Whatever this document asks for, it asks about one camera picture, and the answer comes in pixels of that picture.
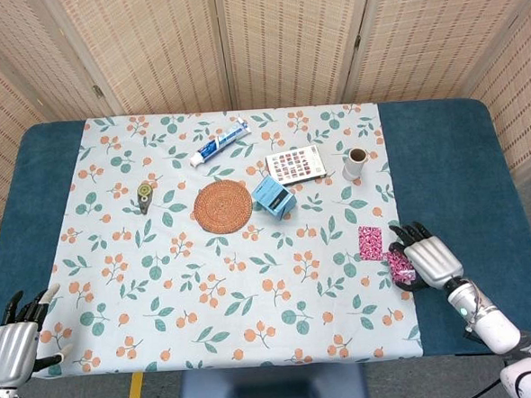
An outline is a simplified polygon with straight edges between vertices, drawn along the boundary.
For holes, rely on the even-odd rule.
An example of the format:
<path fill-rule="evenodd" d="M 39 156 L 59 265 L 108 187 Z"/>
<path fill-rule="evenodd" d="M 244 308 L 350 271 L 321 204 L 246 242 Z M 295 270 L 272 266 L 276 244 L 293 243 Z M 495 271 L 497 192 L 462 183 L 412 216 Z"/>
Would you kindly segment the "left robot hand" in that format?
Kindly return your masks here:
<path fill-rule="evenodd" d="M 33 373 L 62 363 L 73 350 L 74 346 L 68 344 L 52 356 L 37 357 L 42 324 L 59 289 L 59 284 L 54 284 L 23 308 L 18 307 L 22 291 L 7 303 L 0 324 L 0 388 L 14 389 L 26 384 Z"/>

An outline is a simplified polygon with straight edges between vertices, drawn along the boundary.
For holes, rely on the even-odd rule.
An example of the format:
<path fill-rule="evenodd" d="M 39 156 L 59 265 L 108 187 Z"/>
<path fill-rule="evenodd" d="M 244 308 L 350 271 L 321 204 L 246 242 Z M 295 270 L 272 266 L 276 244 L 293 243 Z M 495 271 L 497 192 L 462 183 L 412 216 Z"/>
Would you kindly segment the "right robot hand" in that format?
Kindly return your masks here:
<path fill-rule="evenodd" d="M 393 283 L 401 290 L 416 292 L 427 287 L 438 290 L 453 279 L 463 278 L 461 261 L 422 223 L 413 222 L 401 227 L 392 225 L 389 228 L 400 239 L 390 244 L 389 251 L 406 258 L 414 272 L 413 279 L 393 279 Z"/>

